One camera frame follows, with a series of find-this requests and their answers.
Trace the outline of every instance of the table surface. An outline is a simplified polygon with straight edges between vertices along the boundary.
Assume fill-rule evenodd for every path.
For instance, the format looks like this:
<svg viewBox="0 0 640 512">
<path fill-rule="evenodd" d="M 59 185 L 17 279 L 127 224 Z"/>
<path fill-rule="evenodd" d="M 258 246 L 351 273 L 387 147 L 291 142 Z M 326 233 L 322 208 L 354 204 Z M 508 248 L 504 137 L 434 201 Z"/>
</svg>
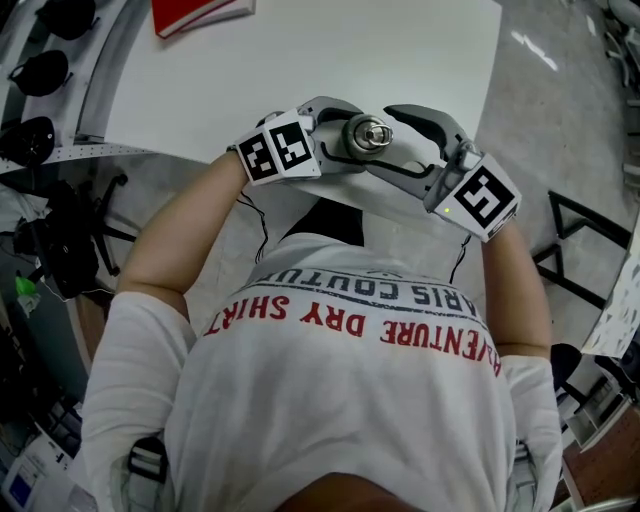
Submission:
<svg viewBox="0 0 640 512">
<path fill-rule="evenodd" d="M 613 290 L 582 347 L 585 354 L 622 357 L 640 327 L 640 215 Z"/>
<path fill-rule="evenodd" d="M 269 112 L 316 96 L 383 114 L 414 103 L 451 114 L 475 137 L 501 8 L 492 0 L 259 0 L 254 16 L 168 41 L 151 13 L 127 59 L 105 141 L 210 162 Z M 434 144 L 402 125 L 422 161 Z M 420 201 L 369 175 L 295 186 L 422 228 Z"/>
</svg>

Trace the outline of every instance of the green object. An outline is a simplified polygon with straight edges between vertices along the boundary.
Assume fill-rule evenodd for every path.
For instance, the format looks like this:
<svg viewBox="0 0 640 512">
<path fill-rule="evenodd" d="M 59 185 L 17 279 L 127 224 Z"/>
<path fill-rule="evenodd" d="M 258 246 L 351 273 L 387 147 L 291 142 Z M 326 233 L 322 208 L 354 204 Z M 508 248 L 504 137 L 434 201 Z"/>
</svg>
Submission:
<svg viewBox="0 0 640 512">
<path fill-rule="evenodd" d="M 16 276 L 16 291 L 20 295 L 35 295 L 36 285 L 29 281 L 26 277 Z"/>
</svg>

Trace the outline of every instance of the pegboard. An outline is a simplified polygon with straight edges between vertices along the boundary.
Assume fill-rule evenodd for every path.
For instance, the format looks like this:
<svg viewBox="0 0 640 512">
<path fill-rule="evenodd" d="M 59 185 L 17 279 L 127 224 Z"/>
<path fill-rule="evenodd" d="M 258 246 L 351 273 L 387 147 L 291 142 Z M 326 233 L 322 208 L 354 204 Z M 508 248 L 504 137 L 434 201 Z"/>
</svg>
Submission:
<svg viewBox="0 0 640 512">
<path fill-rule="evenodd" d="M 144 149 L 120 146 L 117 144 L 83 144 L 80 146 L 66 146 L 55 148 L 49 159 L 42 165 L 82 160 L 83 158 L 101 158 L 107 156 L 151 154 Z M 22 169 L 21 165 L 8 160 L 0 161 L 0 174 Z"/>
</svg>

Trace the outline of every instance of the gray floor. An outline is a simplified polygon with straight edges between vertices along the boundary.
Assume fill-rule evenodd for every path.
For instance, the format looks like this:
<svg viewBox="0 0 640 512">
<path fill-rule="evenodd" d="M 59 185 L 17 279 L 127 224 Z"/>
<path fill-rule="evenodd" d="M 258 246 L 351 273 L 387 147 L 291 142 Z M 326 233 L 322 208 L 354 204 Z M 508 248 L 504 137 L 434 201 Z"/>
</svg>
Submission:
<svg viewBox="0 0 640 512">
<path fill-rule="evenodd" d="M 604 56 L 602 15 L 590 0 L 503 0 L 503 22 L 493 78 L 477 142 L 507 169 L 524 194 L 519 224 L 533 248 L 555 239 L 546 198 L 554 190 L 606 215 L 627 229 L 638 205 L 621 174 L 624 91 L 619 72 Z M 595 34 L 589 29 L 593 21 Z M 105 160 L 99 179 L 121 168 L 129 184 L 115 198 L 114 212 L 144 225 L 153 213 L 203 168 L 163 156 Z M 284 186 L 249 189 L 266 212 L 272 248 L 313 204 L 314 198 Z M 418 273 L 448 279 L 464 233 L 433 222 L 430 234 L 365 215 L 367 245 Z M 258 215 L 236 206 L 188 303 L 197 330 L 224 298 L 241 286 L 262 241 Z M 588 230 L 567 241 L 569 277 L 608 295 L 624 251 Z M 122 264 L 129 245 L 114 241 Z M 113 283 L 102 273 L 107 283 Z M 482 308 L 480 244 L 472 242 L 456 283 Z M 548 286 L 557 341 L 581 346 L 598 311 Z"/>
</svg>

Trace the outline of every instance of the forearm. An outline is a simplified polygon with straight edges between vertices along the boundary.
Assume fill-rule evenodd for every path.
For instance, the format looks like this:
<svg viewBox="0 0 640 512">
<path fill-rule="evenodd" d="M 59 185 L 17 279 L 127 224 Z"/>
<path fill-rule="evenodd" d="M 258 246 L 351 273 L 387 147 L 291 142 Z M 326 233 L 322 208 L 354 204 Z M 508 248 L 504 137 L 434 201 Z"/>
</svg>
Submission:
<svg viewBox="0 0 640 512">
<path fill-rule="evenodd" d="M 183 296 L 200 275 L 246 183 L 235 152 L 213 162 L 143 229 L 122 272 L 118 292 L 147 293 L 187 317 Z"/>
<path fill-rule="evenodd" d="M 498 353 L 549 357 L 552 328 L 542 280 L 515 221 L 483 245 L 487 323 Z"/>
</svg>

